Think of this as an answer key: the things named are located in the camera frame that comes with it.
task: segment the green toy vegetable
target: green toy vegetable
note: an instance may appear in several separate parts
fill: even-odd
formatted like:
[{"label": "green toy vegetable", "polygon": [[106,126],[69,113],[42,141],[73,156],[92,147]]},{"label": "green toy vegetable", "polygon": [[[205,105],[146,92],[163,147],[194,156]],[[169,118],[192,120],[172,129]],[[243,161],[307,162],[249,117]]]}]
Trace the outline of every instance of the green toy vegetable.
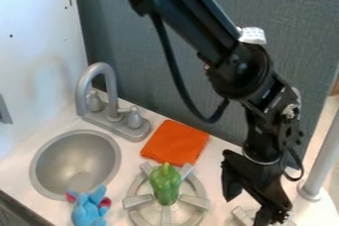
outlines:
[{"label": "green toy vegetable", "polygon": [[160,205],[170,206],[176,202],[181,176],[173,166],[164,163],[151,172],[149,180]]}]

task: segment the white countertop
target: white countertop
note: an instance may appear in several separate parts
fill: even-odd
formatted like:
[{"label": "white countertop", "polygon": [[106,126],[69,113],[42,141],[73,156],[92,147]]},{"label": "white countertop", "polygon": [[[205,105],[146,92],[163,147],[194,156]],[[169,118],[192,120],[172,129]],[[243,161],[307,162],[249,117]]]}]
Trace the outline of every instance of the white countertop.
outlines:
[{"label": "white countertop", "polygon": [[[120,106],[125,108],[130,103],[120,100]],[[166,120],[166,117],[152,111],[140,108],[143,117],[149,119],[153,132]],[[35,135],[21,143],[20,146],[4,160],[0,161],[0,189],[26,205],[40,216],[46,218],[55,225],[72,225],[70,212],[72,205],[64,201],[55,201],[39,194],[32,187],[29,177],[30,163],[37,150],[50,139],[62,133],[92,129],[101,131],[115,139],[121,149],[122,162],[118,173],[107,185],[106,196],[112,199],[112,206],[106,215],[107,225],[126,226],[132,225],[128,214],[122,207],[122,199],[125,197],[129,185],[140,172],[139,165],[146,160],[140,156],[140,151],[149,138],[141,143],[131,143],[104,129],[84,122],[75,114],[74,104],[64,108],[53,120]],[[240,148],[215,137],[210,140],[195,164],[194,174],[205,187],[210,199],[210,210],[200,225],[227,225],[230,211],[236,206],[242,206],[245,210],[258,209],[259,204],[245,191],[232,202],[227,203],[222,195],[221,188],[221,162],[222,152],[232,150],[240,153]],[[320,217],[325,216],[331,223],[325,225],[339,225],[338,216],[333,203],[327,194],[322,202],[310,203],[302,200],[296,192],[296,183],[282,180],[282,186],[294,205],[293,221],[297,225],[320,225]]]}]

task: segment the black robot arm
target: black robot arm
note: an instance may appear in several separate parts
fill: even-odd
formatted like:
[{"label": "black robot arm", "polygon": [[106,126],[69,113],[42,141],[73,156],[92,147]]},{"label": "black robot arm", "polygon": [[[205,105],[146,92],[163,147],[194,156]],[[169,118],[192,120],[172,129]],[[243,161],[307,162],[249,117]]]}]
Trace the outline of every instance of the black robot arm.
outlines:
[{"label": "black robot arm", "polygon": [[[196,49],[215,91],[225,99],[207,121],[218,120],[229,99],[245,107],[249,133],[244,156],[224,152],[224,196],[231,200],[245,188],[262,204],[255,225],[283,222],[291,209],[280,185],[284,155],[290,153],[301,166],[292,149],[302,136],[297,93],[275,73],[264,48],[239,41],[241,32],[214,0],[129,1],[139,15],[151,16],[175,85],[196,116],[203,119],[182,87],[163,21]],[[248,168],[251,173],[243,173]]]}]

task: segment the faucet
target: faucet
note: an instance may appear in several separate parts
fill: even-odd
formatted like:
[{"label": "faucet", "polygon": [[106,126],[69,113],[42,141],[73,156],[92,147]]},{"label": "faucet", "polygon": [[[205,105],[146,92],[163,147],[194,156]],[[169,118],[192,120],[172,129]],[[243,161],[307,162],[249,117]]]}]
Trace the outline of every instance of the faucet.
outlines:
[{"label": "faucet", "polygon": [[[91,91],[89,102],[87,101],[87,91],[93,78],[103,74],[107,87],[108,102],[102,102],[97,92]],[[100,107],[88,107],[95,102],[100,102]],[[118,90],[115,72],[107,63],[99,62],[91,65],[83,74],[76,85],[75,90],[76,114],[84,121],[104,128],[132,142],[141,142],[151,133],[151,123],[143,118],[138,111],[138,107],[133,105],[128,109],[120,109],[118,105]]]},{"label": "faucet", "polygon": [[118,120],[120,114],[118,112],[118,90],[115,72],[110,65],[103,62],[91,65],[77,83],[75,92],[76,113],[81,117],[87,113],[86,93],[92,79],[98,74],[105,76],[108,97],[107,117],[112,120]]}]

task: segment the gray fabric panel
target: gray fabric panel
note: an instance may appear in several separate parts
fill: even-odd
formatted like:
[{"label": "gray fabric panel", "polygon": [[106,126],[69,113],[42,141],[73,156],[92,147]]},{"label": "gray fabric panel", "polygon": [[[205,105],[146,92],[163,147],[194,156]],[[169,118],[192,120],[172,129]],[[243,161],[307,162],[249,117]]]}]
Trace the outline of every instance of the gray fabric panel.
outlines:
[{"label": "gray fabric panel", "polygon": [[[303,95],[302,129],[311,136],[338,66],[339,0],[217,0],[238,26],[265,29],[277,72]],[[243,109],[233,103],[216,125],[183,105],[149,18],[127,0],[77,0],[88,58],[115,67],[119,96],[175,120],[241,144]],[[192,98],[209,115],[220,102],[195,51],[172,31],[171,43]],[[304,152],[307,143],[300,149]]]}]

